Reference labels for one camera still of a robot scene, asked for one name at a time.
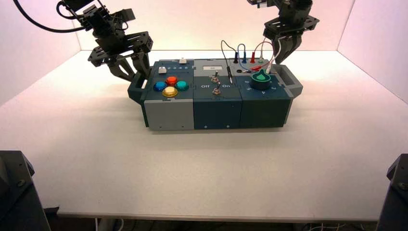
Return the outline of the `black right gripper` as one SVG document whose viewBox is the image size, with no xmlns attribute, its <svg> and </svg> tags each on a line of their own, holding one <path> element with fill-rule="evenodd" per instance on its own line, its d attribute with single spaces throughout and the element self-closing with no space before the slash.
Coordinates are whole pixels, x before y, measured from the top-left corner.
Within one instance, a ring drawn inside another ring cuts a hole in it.
<svg viewBox="0 0 408 231">
<path fill-rule="evenodd" d="M 280 64 L 282 60 L 288 58 L 302 43 L 302 34 L 314 30 L 318 23 L 319 19 L 310 15 L 299 25 L 283 23 L 279 18 L 266 22 L 263 36 L 269 40 L 278 39 L 275 42 L 277 45 L 275 63 Z"/>
</svg>

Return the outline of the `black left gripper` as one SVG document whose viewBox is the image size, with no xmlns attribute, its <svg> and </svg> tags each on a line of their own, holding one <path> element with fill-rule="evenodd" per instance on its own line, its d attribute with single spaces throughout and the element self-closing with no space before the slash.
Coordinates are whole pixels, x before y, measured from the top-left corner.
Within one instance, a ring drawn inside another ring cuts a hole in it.
<svg viewBox="0 0 408 231">
<path fill-rule="evenodd" d="M 131 82 L 135 73 L 122 55 L 133 51 L 131 59 L 137 74 L 149 78 L 151 68 L 148 53 L 153 46 L 153 40 L 147 31 L 126 35 L 124 32 L 114 32 L 104 38 L 96 39 L 98 46 L 88 58 L 95 67 L 107 64 L 110 72 L 121 79 Z"/>
</svg>

